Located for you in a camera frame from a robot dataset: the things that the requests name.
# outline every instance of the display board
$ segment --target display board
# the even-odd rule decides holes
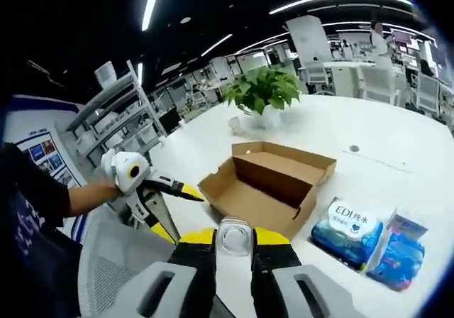
[[[22,152],[41,170],[49,174],[68,188],[79,187],[80,184],[58,152],[52,135],[46,128],[31,131],[28,137],[16,142]]]

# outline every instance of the blue tissue package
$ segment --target blue tissue package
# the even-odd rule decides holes
[[[425,248],[399,231],[393,231],[380,261],[367,275],[393,290],[407,289],[418,274]]]
[[[351,268],[362,270],[377,247],[382,231],[382,222],[335,198],[313,227],[310,240]]]

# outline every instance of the box lid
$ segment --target box lid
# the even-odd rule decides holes
[[[334,172],[336,160],[269,142],[232,145],[232,155],[277,172],[319,185]]]

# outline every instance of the open cardboard box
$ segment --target open cardboard box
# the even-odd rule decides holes
[[[210,204],[226,216],[291,239],[316,205],[316,186],[336,160],[268,142],[232,145],[232,157],[200,183]]]

